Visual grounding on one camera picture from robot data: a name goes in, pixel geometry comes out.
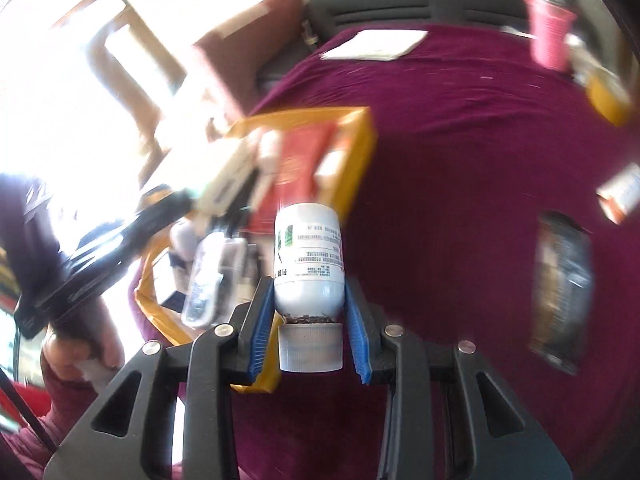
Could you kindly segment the person left hand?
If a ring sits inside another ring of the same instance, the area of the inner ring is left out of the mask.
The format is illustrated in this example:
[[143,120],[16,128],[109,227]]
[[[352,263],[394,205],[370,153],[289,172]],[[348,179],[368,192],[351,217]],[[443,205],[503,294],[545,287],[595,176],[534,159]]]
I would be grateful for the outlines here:
[[124,349],[104,301],[99,298],[58,327],[49,325],[41,349],[64,382],[112,379],[124,365]]

